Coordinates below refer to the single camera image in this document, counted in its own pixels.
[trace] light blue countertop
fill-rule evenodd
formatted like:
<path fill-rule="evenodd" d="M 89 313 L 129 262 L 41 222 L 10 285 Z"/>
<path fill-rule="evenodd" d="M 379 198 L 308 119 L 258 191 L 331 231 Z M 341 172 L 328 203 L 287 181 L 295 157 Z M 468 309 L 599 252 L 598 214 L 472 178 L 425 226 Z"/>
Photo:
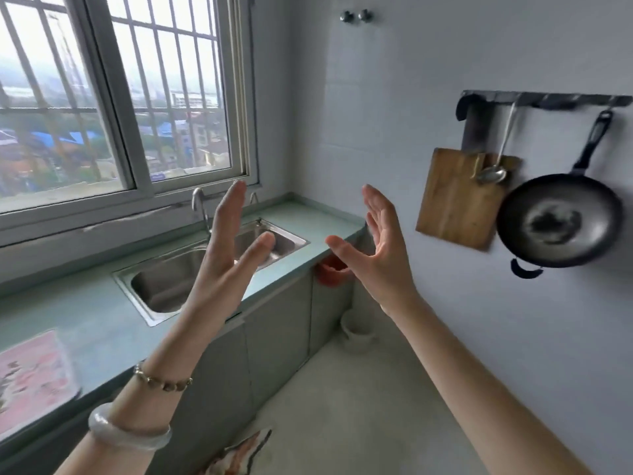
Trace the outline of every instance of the light blue countertop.
<path fill-rule="evenodd" d="M 256 272 L 240 309 L 295 273 L 310 269 L 327 253 L 324 240 L 328 235 L 350 239 L 364 227 L 360 218 L 352 221 L 355 217 L 345 219 L 297 201 L 254 211 L 243 216 L 242 222 L 260 217 L 310 243 Z M 82 387 L 80 398 L 94 393 L 145 359 L 177 318 L 149 327 L 112 273 L 203 239 L 203 232 L 193 234 L 3 298 L 0 351 L 57 329 Z"/>

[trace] red container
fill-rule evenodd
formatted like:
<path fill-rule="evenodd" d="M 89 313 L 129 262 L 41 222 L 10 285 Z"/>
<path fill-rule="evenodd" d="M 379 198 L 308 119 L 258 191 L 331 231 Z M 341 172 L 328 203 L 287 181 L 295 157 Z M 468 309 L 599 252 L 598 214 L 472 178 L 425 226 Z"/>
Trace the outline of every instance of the red container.
<path fill-rule="evenodd" d="M 333 253 L 315 266 L 315 276 L 321 285 L 331 288 L 354 278 L 352 270 Z"/>

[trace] forearm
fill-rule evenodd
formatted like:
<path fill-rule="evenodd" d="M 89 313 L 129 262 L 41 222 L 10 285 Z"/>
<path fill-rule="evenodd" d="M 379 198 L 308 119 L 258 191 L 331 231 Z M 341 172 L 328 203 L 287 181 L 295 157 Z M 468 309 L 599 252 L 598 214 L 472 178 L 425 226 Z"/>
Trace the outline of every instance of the forearm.
<path fill-rule="evenodd" d="M 421 299 L 390 316 L 493 475 L 589 474 Z"/>
<path fill-rule="evenodd" d="M 166 381 L 191 376 L 207 344 L 208 333 L 196 334 L 181 314 L 178 323 L 143 363 L 143 371 Z M 215 333 L 222 327 L 218 322 Z M 138 377 L 123 388 L 112 404 L 108 420 L 116 427 L 138 434 L 164 432 L 176 410 L 182 392 L 152 389 Z M 154 453 L 108 445 L 90 433 L 58 469 L 56 475 L 141 475 L 147 471 Z"/>

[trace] faucet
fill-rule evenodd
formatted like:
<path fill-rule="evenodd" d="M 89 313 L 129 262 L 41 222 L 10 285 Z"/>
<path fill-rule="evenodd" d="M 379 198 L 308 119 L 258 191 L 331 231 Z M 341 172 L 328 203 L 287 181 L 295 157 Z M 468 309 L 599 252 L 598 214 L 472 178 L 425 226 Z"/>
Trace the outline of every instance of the faucet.
<path fill-rule="evenodd" d="M 194 190 L 191 196 L 191 209 L 196 212 L 196 210 L 200 207 L 202 211 L 202 217 L 204 218 L 204 226 L 206 227 L 206 241 L 211 241 L 211 227 L 209 226 L 209 215 L 207 215 L 206 210 L 204 209 L 204 192 L 201 187 L 198 187 Z"/>

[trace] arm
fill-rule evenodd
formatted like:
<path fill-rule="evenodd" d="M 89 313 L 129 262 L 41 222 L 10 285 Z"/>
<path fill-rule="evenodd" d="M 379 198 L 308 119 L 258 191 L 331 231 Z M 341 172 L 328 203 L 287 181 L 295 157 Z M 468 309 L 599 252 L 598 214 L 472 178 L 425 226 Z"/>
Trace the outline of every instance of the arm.
<path fill-rule="evenodd" d="M 146 375 L 165 381 L 191 376 L 207 345 L 239 305 L 257 266 L 273 247 L 274 236 L 264 233 L 239 263 L 233 264 L 233 242 L 240 226 L 245 193 L 246 185 L 236 182 L 218 206 L 211 242 L 194 287 L 176 325 L 143 363 Z M 137 434 L 164 432 L 181 395 L 182 392 L 151 389 L 133 377 L 116 397 L 109 421 Z M 89 432 L 56 475 L 141 475 L 152 458 L 153 452 L 113 447 Z"/>
<path fill-rule="evenodd" d="M 418 294 L 396 210 L 366 185 L 375 255 L 326 239 L 407 337 L 437 390 L 493 475 L 590 471 L 457 340 Z"/>

